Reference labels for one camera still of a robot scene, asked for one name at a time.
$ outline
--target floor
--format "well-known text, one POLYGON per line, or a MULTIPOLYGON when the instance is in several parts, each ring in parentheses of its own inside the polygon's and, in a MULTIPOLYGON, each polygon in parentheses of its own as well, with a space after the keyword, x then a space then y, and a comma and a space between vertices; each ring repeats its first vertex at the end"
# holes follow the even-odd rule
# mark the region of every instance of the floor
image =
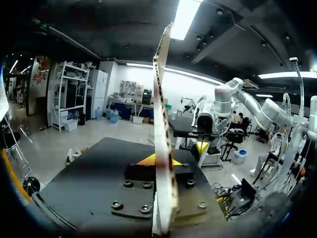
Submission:
MULTIPOLYGON (((36 116, 23 119, 21 128, 25 131, 22 134, 19 146, 29 161, 32 168, 32 175, 35 175, 41 181, 41 189, 50 182, 64 167, 69 149, 73 151, 81 150, 85 147, 91 147, 104 137, 112 137, 126 141, 152 145, 149 140, 149 134, 152 125, 149 124, 133 124, 130 121, 119 120, 116 124, 112 124, 105 118, 102 120, 90 120, 85 126, 78 126, 78 129, 73 132, 63 130, 59 132, 55 128, 48 128, 40 131, 36 126, 36 116)), ((19 130, 16 123, 19 120, 11 119, 13 130, 19 130)), ((239 149, 245 149, 248 153, 245 163, 236 165, 231 162, 225 162, 223 168, 203 167, 203 172, 206 175, 210 185, 215 182, 223 187, 233 186, 237 181, 232 175, 235 175, 239 180, 245 178, 249 183, 254 181, 250 176, 249 170, 255 168, 258 155, 264 153, 265 144, 257 142, 253 135, 239 145, 239 149)))

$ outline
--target ceiling light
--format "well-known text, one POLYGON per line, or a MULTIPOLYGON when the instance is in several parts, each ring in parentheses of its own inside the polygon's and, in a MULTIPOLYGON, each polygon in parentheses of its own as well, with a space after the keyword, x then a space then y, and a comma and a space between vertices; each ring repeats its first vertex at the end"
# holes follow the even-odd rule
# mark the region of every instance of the ceiling light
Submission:
MULTIPOLYGON (((148 65, 148 64, 138 64, 138 63, 127 63, 127 66, 153 68, 152 65, 148 65)), ((214 83, 214 84, 223 85, 223 83, 221 83, 221 82, 219 82, 219 81, 217 81, 217 80, 215 80, 215 79, 207 78, 207 77, 200 76, 200 75, 196 75, 196 74, 193 74, 193 73, 187 73, 187 72, 180 71, 180 70, 176 70, 176 69, 172 69, 172 68, 165 68, 165 70, 166 70, 166 71, 169 71, 169 72, 175 72, 175 73, 184 74, 184 75, 187 75, 187 76, 190 76, 190 77, 194 77, 194 78, 199 78, 199 79, 202 79, 202 80, 205 80, 205 81, 214 83)))
POLYGON ((256 96, 263 97, 263 98, 272 98, 273 97, 272 95, 269 95, 269 94, 256 94, 256 96))
POLYGON ((184 40, 203 0, 179 0, 171 38, 184 40))
POLYGON ((12 70, 14 69, 14 67, 16 66, 16 64, 18 63, 18 60, 16 60, 15 62, 14 62, 14 64, 13 64, 13 66, 12 66, 12 68, 11 68, 11 70, 10 70, 10 72, 9 73, 11 73, 12 72, 12 70))
POLYGON ((30 68, 31 66, 27 66, 24 70, 22 70, 20 73, 24 73, 24 71, 26 71, 28 68, 30 68))
MULTIPOLYGON (((301 76, 303 78, 317 78, 316 72, 301 72, 301 76)), ((266 78, 287 78, 287 77, 298 77, 297 72, 281 72, 281 73, 268 73, 268 74, 260 74, 259 77, 261 79, 266 78)))

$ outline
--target white wall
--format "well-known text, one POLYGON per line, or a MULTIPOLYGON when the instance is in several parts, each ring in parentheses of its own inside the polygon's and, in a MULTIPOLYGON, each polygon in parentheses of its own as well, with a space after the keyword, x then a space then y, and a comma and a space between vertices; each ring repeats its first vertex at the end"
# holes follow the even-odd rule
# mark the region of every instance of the white wall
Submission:
MULTIPOLYGON (((154 73, 151 68, 118 65, 114 84, 109 86, 109 95, 119 91, 121 80, 129 80, 144 85, 145 89, 153 90, 154 73)), ((216 84, 180 73, 165 71, 162 90, 172 110, 183 109, 188 101, 180 103, 182 97, 199 100, 203 95, 208 99, 214 98, 216 84)))
POLYGON ((44 56, 36 56, 34 59, 30 84, 29 84, 29 115, 36 113, 36 98, 46 96, 51 60, 44 56))

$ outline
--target black tabletop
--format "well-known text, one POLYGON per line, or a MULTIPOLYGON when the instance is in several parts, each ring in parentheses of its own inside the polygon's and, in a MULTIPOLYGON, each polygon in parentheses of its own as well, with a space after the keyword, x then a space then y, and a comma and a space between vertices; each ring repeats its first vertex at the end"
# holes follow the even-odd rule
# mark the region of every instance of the black tabletop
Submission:
POLYGON ((192 118, 176 117, 175 120, 172 120, 172 116, 168 116, 168 124, 172 128, 175 137, 187 137, 189 130, 192 129, 192 122, 192 118))
MULTIPOLYGON (((128 228, 136 234, 140 230, 151 232, 152 220, 138 221, 136 224, 131 219, 116 217, 111 214, 111 204, 113 201, 120 201, 123 196, 125 200, 129 197, 122 194, 125 167, 153 153, 154 146, 104 138, 53 178, 40 191, 40 196, 55 212, 79 230, 103 226, 122 231, 128 228)), ((199 189, 204 200, 207 200, 212 208, 209 220, 215 226, 225 222, 213 191, 190 152, 175 150, 174 158, 181 163, 189 164, 195 173, 195 189, 199 189)), ((188 197, 188 191, 179 187, 179 197, 188 197)), ((133 199, 139 200, 140 206, 144 203, 153 203, 152 195, 139 194, 138 197, 138 194, 134 193, 133 199)), ((28 207, 38 221, 47 225, 53 224, 39 211, 34 202, 28 207)))

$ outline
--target storage box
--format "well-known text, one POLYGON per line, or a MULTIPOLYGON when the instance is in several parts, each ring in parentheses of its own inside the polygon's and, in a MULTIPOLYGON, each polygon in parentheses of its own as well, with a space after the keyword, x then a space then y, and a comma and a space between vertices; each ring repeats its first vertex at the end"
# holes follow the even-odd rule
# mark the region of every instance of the storage box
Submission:
POLYGON ((71 132, 73 130, 77 129, 77 120, 68 120, 67 123, 65 124, 65 130, 67 130, 68 132, 71 132))
POLYGON ((245 154, 240 154, 240 151, 245 151, 245 150, 237 150, 234 152, 234 158, 231 160, 235 164, 239 165, 242 164, 246 161, 247 157, 247 151, 245 151, 245 154))
POLYGON ((150 120, 150 118, 143 118, 143 123, 149 124, 149 120, 150 120))
POLYGON ((143 117, 136 117, 136 116, 133 117, 134 124, 142 124, 142 122, 143 122, 143 117))

